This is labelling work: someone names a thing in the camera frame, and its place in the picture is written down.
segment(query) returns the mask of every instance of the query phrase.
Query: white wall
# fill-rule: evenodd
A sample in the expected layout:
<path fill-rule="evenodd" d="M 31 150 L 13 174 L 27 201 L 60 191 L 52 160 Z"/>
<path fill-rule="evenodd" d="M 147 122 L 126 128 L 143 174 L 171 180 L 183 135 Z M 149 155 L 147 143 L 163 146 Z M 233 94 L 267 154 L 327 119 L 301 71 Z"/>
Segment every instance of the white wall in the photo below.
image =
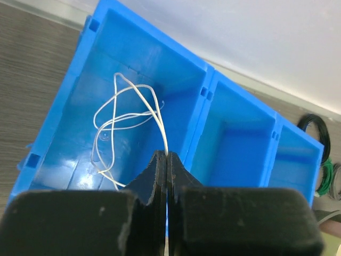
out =
<path fill-rule="evenodd" d="M 35 3 L 38 8 L 49 2 L 47 12 L 58 9 L 72 24 L 83 23 L 98 2 L 0 1 Z M 232 70 L 241 80 L 251 78 L 245 86 L 262 84 L 265 93 L 285 95 L 289 101 L 299 98 L 298 105 L 313 110 L 308 102 L 340 119 L 341 1 L 120 1 L 204 59 Z M 64 7 L 51 8 L 50 2 Z"/>

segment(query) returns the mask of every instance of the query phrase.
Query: dark wood grain surface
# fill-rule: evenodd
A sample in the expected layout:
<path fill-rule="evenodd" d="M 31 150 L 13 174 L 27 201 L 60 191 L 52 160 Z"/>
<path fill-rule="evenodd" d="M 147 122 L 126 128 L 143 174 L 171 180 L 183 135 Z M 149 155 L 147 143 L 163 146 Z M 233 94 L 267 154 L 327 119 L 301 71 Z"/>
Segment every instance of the dark wood grain surface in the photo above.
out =
<path fill-rule="evenodd" d="M 79 32 L 0 4 L 0 214 L 73 57 Z M 296 123 L 306 110 L 255 93 Z M 341 161 L 341 124 L 328 120 L 334 161 Z M 341 209 L 328 197 L 314 207 Z"/>

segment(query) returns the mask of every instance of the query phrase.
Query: blue plastic bin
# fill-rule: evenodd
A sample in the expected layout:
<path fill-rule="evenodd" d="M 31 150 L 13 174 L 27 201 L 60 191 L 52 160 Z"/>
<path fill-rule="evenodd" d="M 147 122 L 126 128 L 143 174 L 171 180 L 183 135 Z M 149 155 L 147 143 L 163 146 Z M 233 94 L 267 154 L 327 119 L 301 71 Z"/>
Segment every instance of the blue plastic bin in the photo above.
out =
<path fill-rule="evenodd" d="M 323 145 L 286 119 L 282 121 L 269 187 L 294 188 L 312 205 Z"/>
<path fill-rule="evenodd" d="M 185 167 L 208 186 L 266 186 L 279 140 L 278 114 L 219 72 L 212 88 Z"/>
<path fill-rule="evenodd" d="M 10 200 L 28 189 L 114 189 L 90 162 L 96 110 L 113 95 L 113 74 L 148 84 L 157 94 L 169 150 L 182 160 L 188 152 L 205 101 L 212 98 L 213 67 L 113 0 L 101 0 L 87 19 L 75 56 L 27 158 Z M 118 90 L 127 87 L 118 78 Z M 148 90 L 141 90 L 152 102 Z M 117 99 L 117 116 L 147 111 L 133 91 Z M 99 124 L 112 118 L 112 107 Z M 130 119 L 117 126 L 144 120 Z M 109 133 L 100 136 L 104 160 L 111 160 Z M 163 141 L 152 119 L 137 128 L 115 131 L 114 178 L 129 183 L 148 164 Z"/>
<path fill-rule="evenodd" d="M 185 167 L 203 184 L 285 187 L 312 204 L 323 145 L 215 72 Z"/>

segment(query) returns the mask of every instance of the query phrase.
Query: gray cable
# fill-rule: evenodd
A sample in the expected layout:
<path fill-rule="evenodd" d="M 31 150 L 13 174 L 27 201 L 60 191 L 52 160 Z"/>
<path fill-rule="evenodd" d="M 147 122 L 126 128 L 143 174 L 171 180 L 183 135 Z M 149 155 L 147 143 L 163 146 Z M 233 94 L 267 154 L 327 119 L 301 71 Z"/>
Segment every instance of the gray cable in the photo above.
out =
<path fill-rule="evenodd" d="M 333 179 L 331 182 L 331 186 L 330 186 L 329 191 L 328 191 L 328 195 L 332 199 L 341 201 L 341 191 L 340 191 L 340 189 L 338 190 L 335 186 L 336 185 L 335 182 L 337 180 L 338 174 L 341 171 L 341 164 L 340 163 L 334 164 L 333 171 L 334 171 L 334 175 L 333 175 Z"/>

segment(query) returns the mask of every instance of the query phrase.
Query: green wire coil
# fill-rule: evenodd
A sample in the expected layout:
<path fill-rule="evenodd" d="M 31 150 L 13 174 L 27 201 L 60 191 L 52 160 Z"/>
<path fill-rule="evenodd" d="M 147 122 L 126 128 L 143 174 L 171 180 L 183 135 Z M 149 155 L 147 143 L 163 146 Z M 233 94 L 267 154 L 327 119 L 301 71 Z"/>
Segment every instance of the green wire coil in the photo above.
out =
<path fill-rule="evenodd" d="M 319 196 L 323 196 L 326 193 L 328 193 L 334 177 L 334 167 L 330 158 L 328 158 L 327 161 L 325 161 L 322 168 L 323 168 L 322 182 L 320 187 L 316 191 L 319 194 Z"/>

